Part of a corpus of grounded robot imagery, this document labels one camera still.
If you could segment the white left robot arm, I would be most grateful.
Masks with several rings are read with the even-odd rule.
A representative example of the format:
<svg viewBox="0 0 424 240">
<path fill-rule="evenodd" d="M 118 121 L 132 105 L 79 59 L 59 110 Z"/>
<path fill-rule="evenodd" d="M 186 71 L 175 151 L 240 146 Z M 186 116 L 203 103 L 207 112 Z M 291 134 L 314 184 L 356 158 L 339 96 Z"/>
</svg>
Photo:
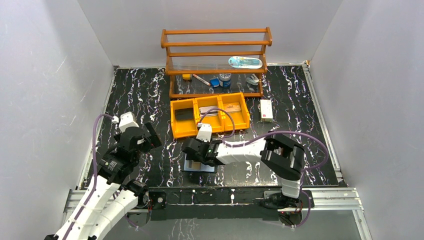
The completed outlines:
<svg viewBox="0 0 424 240">
<path fill-rule="evenodd" d="M 117 124 L 116 144 L 93 162 L 93 177 L 78 205 L 62 227 L 47 240 L 102 240 L 134 208 L 153 204 L 146 184 L 133 179 L 125 183 L 139 164 L 139 154 L 162 145 L 151 123 L 140 127 L 132 112 L 121 116 L 106 114 Z"/>
</svg>

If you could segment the gold VIP card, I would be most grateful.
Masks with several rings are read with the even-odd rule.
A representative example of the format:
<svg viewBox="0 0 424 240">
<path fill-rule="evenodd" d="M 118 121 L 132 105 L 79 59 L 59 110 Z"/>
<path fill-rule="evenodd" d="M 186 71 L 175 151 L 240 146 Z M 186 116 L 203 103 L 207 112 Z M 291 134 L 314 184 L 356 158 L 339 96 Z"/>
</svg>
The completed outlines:
<svg viewBox="0 0 424 240">
<path fill-rule="evenodd" d="M 238 102 L 232 102 L 232 103 L 224 103 L 223 110 L 228 113 L 237 113 L 237 112 L 241 112 L 242 108 Z"/>
</svg>

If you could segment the black leather card holder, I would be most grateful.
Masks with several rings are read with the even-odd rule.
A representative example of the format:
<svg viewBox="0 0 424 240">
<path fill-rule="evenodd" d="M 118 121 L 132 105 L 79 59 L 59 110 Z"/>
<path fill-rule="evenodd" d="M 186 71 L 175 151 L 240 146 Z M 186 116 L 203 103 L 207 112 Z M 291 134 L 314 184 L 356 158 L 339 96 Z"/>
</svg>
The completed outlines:
<svg viewBox="0 0 424 240">
<path fill-rule="evenodd" d="M 191 173 L 217 173 L 218 168 L 216 166 L 205 165 L 201 162 L 193 161 L 185 155 L 183 162 L 183 171 Z"/>
</svg>

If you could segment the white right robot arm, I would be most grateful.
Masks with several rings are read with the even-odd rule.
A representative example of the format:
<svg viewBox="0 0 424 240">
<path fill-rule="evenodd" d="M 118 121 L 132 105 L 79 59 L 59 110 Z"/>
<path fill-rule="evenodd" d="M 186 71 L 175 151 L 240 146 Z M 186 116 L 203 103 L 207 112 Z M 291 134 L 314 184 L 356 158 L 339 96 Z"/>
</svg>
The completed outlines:
<svg viewBox="0 0 424 240">
<path fill-rule="evenodd" d="M 197 137 L 187 138 L 181 147 L 188 161 L 216 167 L 238 162 L 262 162 L 281 178 L 282 202 L 295 207 L 302 199 L 301 178 L 304 147 L 277 131 L 248 141 L 213 140 L 212 128 L 202 124 Z"/>
</svg>

